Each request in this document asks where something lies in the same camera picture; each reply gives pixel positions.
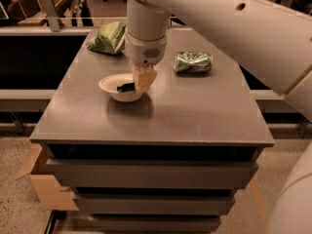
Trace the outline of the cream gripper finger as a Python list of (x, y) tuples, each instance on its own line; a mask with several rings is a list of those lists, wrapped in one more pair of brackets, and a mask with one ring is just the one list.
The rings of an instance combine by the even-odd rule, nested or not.
[(136, 91), (141, 94), (146, 93), (157, 77), (157, 71), (154, 69), (154, 66), (152, 64), (139, 66), (131, 61), (130, 67)]

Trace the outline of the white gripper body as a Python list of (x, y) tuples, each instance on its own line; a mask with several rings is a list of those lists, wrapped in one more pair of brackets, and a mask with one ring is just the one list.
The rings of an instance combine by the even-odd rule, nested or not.
[(125, 55), (136, 66), (158, 64), (164, 57), (166, 44), (166, 36), (153, 41), (142, 41), (129, 32), (125, 33)]

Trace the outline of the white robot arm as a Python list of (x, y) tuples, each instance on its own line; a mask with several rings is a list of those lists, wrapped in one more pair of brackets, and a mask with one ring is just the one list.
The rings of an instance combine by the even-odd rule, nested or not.
[(128, 0), (126, 49), (133, 71), (158, 63), (176, 16), (312, 121), (312, 19), (267, 0)]

